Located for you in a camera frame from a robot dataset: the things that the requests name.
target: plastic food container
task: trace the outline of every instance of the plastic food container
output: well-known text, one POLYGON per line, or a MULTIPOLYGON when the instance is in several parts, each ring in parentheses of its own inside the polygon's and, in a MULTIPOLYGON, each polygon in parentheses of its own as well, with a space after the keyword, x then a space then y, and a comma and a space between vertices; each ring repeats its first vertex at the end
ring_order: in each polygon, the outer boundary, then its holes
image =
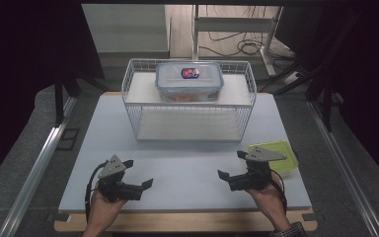
POLYGON ((223 83, 220 66, 214 62, 168 62, 156 67, 156 87, 164 102, 215 102, 223 83))

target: black curtain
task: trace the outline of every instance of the black curtain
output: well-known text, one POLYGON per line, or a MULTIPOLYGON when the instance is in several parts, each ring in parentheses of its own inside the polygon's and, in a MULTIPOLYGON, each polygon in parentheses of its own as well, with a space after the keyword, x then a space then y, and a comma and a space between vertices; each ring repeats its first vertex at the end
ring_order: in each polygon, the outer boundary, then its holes
POLYGON ((0 164, 55 75, 104 78, 81 4, 0 1, 0 164))

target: wall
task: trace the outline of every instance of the wall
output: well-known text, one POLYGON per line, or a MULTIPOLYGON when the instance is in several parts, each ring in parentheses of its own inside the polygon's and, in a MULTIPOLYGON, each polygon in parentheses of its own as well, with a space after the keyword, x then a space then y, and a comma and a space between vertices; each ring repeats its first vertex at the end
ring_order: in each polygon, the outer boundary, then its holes
POLYGON ((169 50, 164 5, 83 4, 97 52, 169 50))

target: metal rail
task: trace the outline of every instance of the metal rail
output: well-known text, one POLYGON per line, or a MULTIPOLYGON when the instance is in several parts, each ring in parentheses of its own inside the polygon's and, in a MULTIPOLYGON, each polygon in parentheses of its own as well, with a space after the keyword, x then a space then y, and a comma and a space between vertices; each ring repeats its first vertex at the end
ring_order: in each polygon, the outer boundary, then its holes
POLYGON ((365 195, 364 191, 350 170, 349 165, 343 156, 333 134, 331 132, 328 132, 324 123, 320 119, 321 114, 316 103, 308 102, 308 106, 313 112, 313 117, 315 118, 319 130, 322 132, 324 139, 332 152, 334 160, 340 168, 343 180, 345 181, 346 186, 348 187, 348 190, 362 215, 362 219, 364 220, 369 232, 371 233, 371 236, 378 237, 379 219, 374 211, 374 208, 372 207, 370 201, 368 200, 367 196, 365 195))
POLYGON ((69 121, 70 113, 76 103, 76 99, 69 98, 64 106, 64 119, 59 127, 54 127, 45 142, 34 166, 32 167, 26 182, 18 193, 17 199, 12 205, 4 223, 0 229, 0 236, 14 236, 18 227, 27 211, 28 206, 36 192, 42 175, 51 159, 51 156, 57 146, 57 143, 63 133, 67 122, 69 121))

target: gray floor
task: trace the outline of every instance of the gray floor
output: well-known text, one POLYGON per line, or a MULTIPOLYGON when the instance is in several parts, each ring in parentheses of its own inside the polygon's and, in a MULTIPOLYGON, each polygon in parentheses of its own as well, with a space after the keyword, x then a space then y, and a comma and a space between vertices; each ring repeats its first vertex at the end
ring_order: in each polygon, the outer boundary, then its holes
MULTIPOLYGON (((106 81, 103 83, 114 90, 119 90, 125 71, 124 62, 128 59, 119 58, 118 61, 122 63, 117 64, 116 67, 106 66, 104 68, 106 81)), ((268 82, 264 66, 258 57, 250 57, 249 60, 252 62, 254 75, 259 80, 258 87, 261 89, 268 82)), ((58 147, 61 149, 56 150, 52 155, 16 236, 78 236, 79 234, 58 233, 53 229, 53 220, 59 202, 94 108, 102 94, 101 91, 82 80, 78 80, 78 82, 81 85, 82 93, 67 125, 67 128, 72 130, 66 132, 66 136, 69 136, 77 131, 76 142, 72 143, 72 140, 69 139, 59 142, 58 147)), ((272 91, 283 85, 283 80, 279 80, 267 89, 272 91)), ((362 213, 357 208, 342 178, 340 168, 304 99, 307 87, 307 84, 302 85, 284 95, 276 96, 275 99, 289 141, 298 155, 299 169, 318 220, 318 229, 308 234, 309 236, 371 236, 362 218, 362 213)), ((32 113, 29 123, 0 167, 0 228, 54 126, 54 119, 54 94, 50 87, 37 94, 36 109, 32 113)), ((337 140, 353 175, 379 217, 378 167, 345 125, 337 107, 333 107, 331 122, 332 135, 337 140)), ((149 235, 153 236, 152 234, 124 234, 122 236, 149 235)), ((251 233, 246 236, 259 235, 260 233, 251 233)), ((232 235, 198 233, 188 236, 232 235)))

